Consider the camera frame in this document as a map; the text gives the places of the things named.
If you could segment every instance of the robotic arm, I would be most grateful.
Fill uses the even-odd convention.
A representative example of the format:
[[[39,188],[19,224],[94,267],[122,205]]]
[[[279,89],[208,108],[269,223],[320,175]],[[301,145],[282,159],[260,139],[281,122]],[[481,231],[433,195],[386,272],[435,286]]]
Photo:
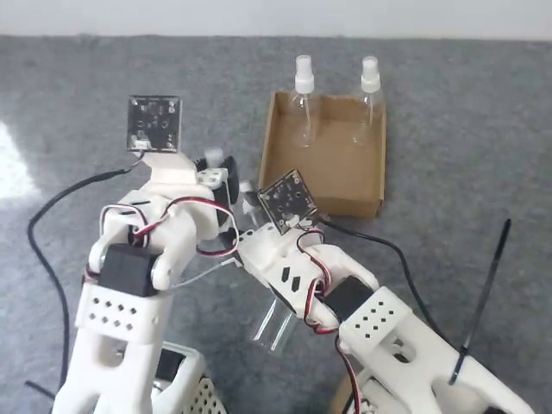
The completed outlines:
[[[269,223],[242,235],[239,253],[245,270],[297,317],[315,323],[315,332],[336,329],[339,349],[363,366],[358,387],[373,410],[363,412],[533,413],[472,357],[449,386],[456,350],[360,263],[337,246],[323,244],[319,233],[291,229],[280,235]],[[324,267],[331,280],[309,307],[313,283],[324,283]]]
[[[152,167],[151,179],[103,209],[78,305],[71,365],[54,413],[90,412],[98,398],[98,413],[180,413],[190,409],[200,381],[212,387],[203,379],[203,356],[164,345],[163,337],[171,286],[197,245],[234,220],[231,213],[231,220],[217,215],[235,201],[229,194],[233,159],[208,157],[199,172],[183,154],[146,153],[143,162]],[[155,231],[144,231],[152,226]],[[126,348],[116,353],[121,345]]]

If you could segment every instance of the ventilation hole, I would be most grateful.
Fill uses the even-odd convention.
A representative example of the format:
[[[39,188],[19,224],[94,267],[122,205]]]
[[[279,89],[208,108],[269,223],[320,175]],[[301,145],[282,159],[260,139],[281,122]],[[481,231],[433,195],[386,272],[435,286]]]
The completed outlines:
[[[290,278],[290,267],[284,267],[282,269],[282,282],[287,282],[287,280]]]
[[[299,284],[301,283],[301,276],[296,276],[292,280],[292,292],[299,290]]]
[[[396,354],[393,354],[393,356],[395,357],[395,359],[403,364],[408,364],[410,361],[408,360],[408,358],[406,358],[406,356],[400,352],[397,352]]]

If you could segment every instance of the black cable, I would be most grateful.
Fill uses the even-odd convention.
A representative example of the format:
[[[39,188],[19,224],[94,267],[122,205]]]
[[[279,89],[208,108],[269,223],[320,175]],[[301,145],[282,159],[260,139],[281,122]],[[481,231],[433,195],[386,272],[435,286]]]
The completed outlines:
[[[50,198],[50,200],[48,200],[48,202],[45,203],[41,207],[41,209],[38,210],[38,212],[28,222],[28,227],[27,227],[28,244],[33,249],[34,253],[36,254],[36,257],[38,258],[42,266],[46,269],[48,277],[50,278],[50,281],[52,282],[53,287],[58,293],[58,297],[61,303],[61,310],[63,314],[63,350],[62,350],[62,356],[61,356],[60,382],[59,382],[58,389],[60,389],[65,384],[66,378],[67,378],[67,370],[69,368],[69,345],[70,345],[69,335],[70,335],[70,328],[71,328],[69,324],[69,307],[67,305],[66,294],[63,290],[63,286],[61,285],[60,279],[55,274],[55,271],[52,269],[52,266],[50,265],[50,263],[48,262],[44,254],[42,253],[41,249],[38,247],[38,244],[36,243],[35,226],[44,217],[44,215],[48,213],[48,211],[63,198],[67,197],[68,195],[70,195],[71,193],[77,190],[80,190],[83,187],[86,187],[87,185],[98,183],[100,181],[105,181],[107,179],[112,179],[117,175],[130,173],[130,171],[132,171],[132,169],[141,161],[143,156],[144,156],[144,153],[142,153],[138,158],[138,161],[136,161],[129,168],[102,172],[102,173],[93,175],[88,179],[83,179],[78,183],[73,184],[70,187],[66,188],[65,190],[60,191],[54,197]],[[40,387],[39,389],[38,386],[31,381],[26,381],[25,385],[30,386],[35,390],[42,392],[45,395],[48,395],[44,393],[44,392],[48,392],[46,389],[42,387]]]
[[[474,338],[475,331],[477,330],[477,327],[480,324],[481,315],[483,314],[485,305],[489,300],[489,296],[491,295],[492,283],[494,282],[494,277],[496,276],[497,270],[499,269],[500,258],[502,257],[502,252],[504,251],[504,246],[506,244],[506,240],[508,239],[508,234],[510,233],[510,227],[511,227],[511,220],[508,218],[504,222],[504,226],[502,227],[502,232],[500,233],[500,238],[499,238],[499,244],[497,245],[497,248],[494,251],[494,256],[492,258],[491,266],[489,267],[489,272],[486,276],[485,285],[483,286],[483,292],[481,293],[480,300],[478,301],[477,307],[475,308],[475,313],[474,313],[474,317],[472,318],[472,322],[469,324],[469,330],[467,332],[466,341],[464,341],[464,343],[460,347],[460,354],[458,356],[458,361],[456,362],[456,365],[455,365],[455,370],[452,372],[452,376],[448,381],[448,384],[451,386],[456,382],[456,379],[458,378],[458,374],[460,373],[462,364],[464,363],[464,360],[466,359],[467,354],[469,352],[469,347]]]
[[[346,229],[339,224],[335,224],[333,222],[329,222],[328,220],[325,220],[320,217],[320,223],[325,224],[328,227],[331,227],[332,229],[335,229],[337,231],[340,231],[346,235],[351,235],[353,237],[359,237],[361,239],[368,240],[370,242],[382,244],[384,246],[388,246],[391,248],[400,258],[400,262],[403,266],[403,271],[405,272],[405,278],[406,283],[408,284],[408,287],[411,289],[412,296],[416,300],[417,307],[420,309],[420,311],[423,314],[423,317],[427,321],[428,325],[447,343],[450,343],[449,339],[445,336],[445,334],[439,329],[437,326],[437,323],[435,322],[435,319],[431,316],[430,312],[428,311],[428,308],[426,307],[425,303],[422,300],[422,297],[420,297],[420,294],[417,291],[416,285],[414,285],[414,280],[412,279],[411,270],[408,267],[408,262],[406,261],[405,254],[403,251],[394,243],[391,241],[388,241],[386,239],[382,239],[381,237],[376,237],[374,235],[366,235],[364,233],[359,233],[358,231],[353,231],[350,229]]]
[[[29,380],[25,381],[25,385],[28,386],[29,388],[33,388],[35,391],[39,392],[40,394],[44,395],[45,397],[48,397],[52,401],[55,400],[55,395],[53,394],[53,392],[50,392],[49,390],[47,390],[43,386],[39,386],[35,382],[29,381]]]

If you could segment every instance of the perforated plastic panel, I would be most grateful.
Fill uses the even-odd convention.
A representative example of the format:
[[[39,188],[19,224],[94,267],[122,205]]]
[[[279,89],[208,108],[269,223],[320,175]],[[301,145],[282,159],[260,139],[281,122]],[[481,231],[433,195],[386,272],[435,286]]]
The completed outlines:
[[[381,287],[341,324],[339,336],[351,349],[361,349],[362,355],[368,355],[411,313],[400,298]]]
[[[150,343],[170,298],[141,298],[85,283],[76,325],[127,342]]]
[[[208,378],[201,379],[190,407],[190,414],[226,413],[223,402],[216,395],[212,381]]]

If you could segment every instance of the white 3d-printed robot arm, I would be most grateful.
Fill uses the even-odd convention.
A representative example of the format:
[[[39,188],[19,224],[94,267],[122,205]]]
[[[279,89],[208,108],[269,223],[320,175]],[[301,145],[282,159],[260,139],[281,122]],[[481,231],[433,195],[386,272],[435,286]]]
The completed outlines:
[[[139,205],[149,223],[159,219],[175,198],[214,199],[211,189],[227,178],[216,169],[206,179],[209,185],[205,185],[198,177],[205,178],[210,170],[197,173],[194,164],[183,154],[148,153],[143,162],[152,167],[150,181],[140,190],[129,192],[116,205]],[[101,223],[103,234],[89,257],[91,273],[101,272],[111,247],[128,243],[129,229],[143,226],[139,214],[122,212],[125,210],[118,207],[106,212]],[[101,413],[188,412],[190,394],[195,392],[203,375],[204,359],[197,351],[163,345],[173,299],[169,288],[196,254],[199,242],[215,238],[219,231],[216,210],[209,205],[174,205],[166,223],[149,235],[148,251],[159,252],[148,275],[155,294],[142,296],[89,280],[84,282],[71,364],[66,383],[56,396],[54,414],[90,412],[98,398],[97,412]],[[140,277],[139,274],[121,276],[123,279]],[[122,342],[126,345],[124,352],[115,354],[115,345]],[[165,391],[152,398],[162,348],[183,355],[184,362]],[[216,412],[224,411],[221,407]]]
[[[458,380],[448,385],[458,352],[412,313],[412,309],[374,275],[340,248],[322,244],[318,234],[302,237],[303,230],[280,235],[272,224],[242,235],[239,254],[245,270],[257,278],[296,314],[304,317],[311,281],[323,272],[308,254],[331,273],[326,298],[337,289],[345,294],[347,313],[340,304],[314,298],[310,317],[322,328],[339,326],[340,348],[364,367],[358,378],[364,398],[379,414],[483,414],[494,409],[508,414],[534,411],[478,361],[467,357]],[[370,291],[353,309],[349,276]]]

